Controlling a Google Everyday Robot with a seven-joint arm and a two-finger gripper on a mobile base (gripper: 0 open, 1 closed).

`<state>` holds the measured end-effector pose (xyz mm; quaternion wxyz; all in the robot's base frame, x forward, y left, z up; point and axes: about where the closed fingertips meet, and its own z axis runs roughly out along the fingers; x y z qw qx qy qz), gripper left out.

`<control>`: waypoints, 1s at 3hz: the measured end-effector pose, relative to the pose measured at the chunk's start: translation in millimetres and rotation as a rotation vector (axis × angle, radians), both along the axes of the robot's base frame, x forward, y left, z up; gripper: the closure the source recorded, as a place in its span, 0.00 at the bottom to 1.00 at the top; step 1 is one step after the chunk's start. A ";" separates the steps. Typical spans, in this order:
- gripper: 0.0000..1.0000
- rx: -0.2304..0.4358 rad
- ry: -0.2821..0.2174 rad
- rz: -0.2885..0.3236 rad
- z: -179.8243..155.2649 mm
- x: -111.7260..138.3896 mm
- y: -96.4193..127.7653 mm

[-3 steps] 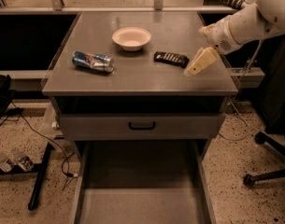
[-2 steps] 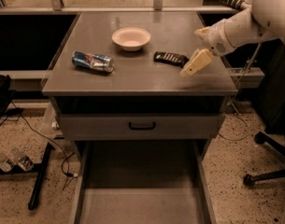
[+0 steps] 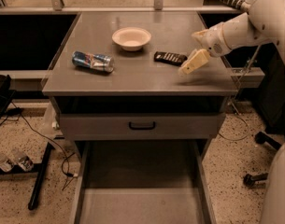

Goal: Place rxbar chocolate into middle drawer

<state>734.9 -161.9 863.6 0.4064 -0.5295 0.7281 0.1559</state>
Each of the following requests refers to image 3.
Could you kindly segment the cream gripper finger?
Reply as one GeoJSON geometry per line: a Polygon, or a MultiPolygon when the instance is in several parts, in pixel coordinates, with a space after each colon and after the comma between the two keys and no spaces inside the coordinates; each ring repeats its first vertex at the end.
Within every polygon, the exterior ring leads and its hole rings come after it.
{"type": "Polygon", "coordinates": [[[199,43],[206,43],[208,32],[209,32],[208,29],[199,32],[194,32],[192,33],[192,37],[199,43]]]}
{"type": "Polygon", "coordinates": [[[210,55],[206,49],[195,49],[179,68],[178,73],[180,75],[189,75],[194,70],[207,64],[209,62],[209,58],[210,55]]]}

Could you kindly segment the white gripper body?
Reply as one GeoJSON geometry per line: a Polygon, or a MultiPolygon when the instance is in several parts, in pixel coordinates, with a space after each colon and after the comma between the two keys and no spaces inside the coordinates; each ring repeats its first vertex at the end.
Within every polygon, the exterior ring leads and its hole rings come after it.
{"type": "Polygon", "coordinates": [[[223,35],[223,22],[218,23],[210,28],[207,35],[207,42],[200,43],[204,49],[207,49],[211,56],[220,57],[231,52],[226,44],[223,35]]]}

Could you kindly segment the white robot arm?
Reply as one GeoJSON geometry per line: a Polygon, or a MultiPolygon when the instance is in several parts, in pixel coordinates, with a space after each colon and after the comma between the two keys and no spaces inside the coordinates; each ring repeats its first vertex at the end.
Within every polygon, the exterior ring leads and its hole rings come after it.
{"type": "MultiPolygon", "coordinates": [[[[202,67],[211,57],[220,57],[241,47],[273,44],[277,63],[285,69],[285,0],[244,1],[243,13],[192,36],[201,48],[194,50],[179,68],[190,74],[202,67]]],[[[260,224],[285,224],[285,143],[272,160],[260,224]]]]}

